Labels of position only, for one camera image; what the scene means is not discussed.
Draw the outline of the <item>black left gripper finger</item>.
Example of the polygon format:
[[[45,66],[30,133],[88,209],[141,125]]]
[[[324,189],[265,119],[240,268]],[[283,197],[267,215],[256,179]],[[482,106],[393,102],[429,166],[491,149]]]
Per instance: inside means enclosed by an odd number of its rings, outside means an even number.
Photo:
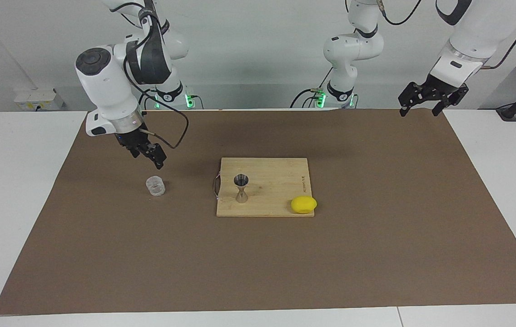
[[[408,84],[398,96],[398,101],[401,105],[399,114],[401,117],[405,117],[412,107],[425,102],[424,85]]]
[[[445,108],[458,105],[468,93],[468,87],[460,87],[450,95],[444,95],[441,100],[432,108],[432,115],[437,117]]]

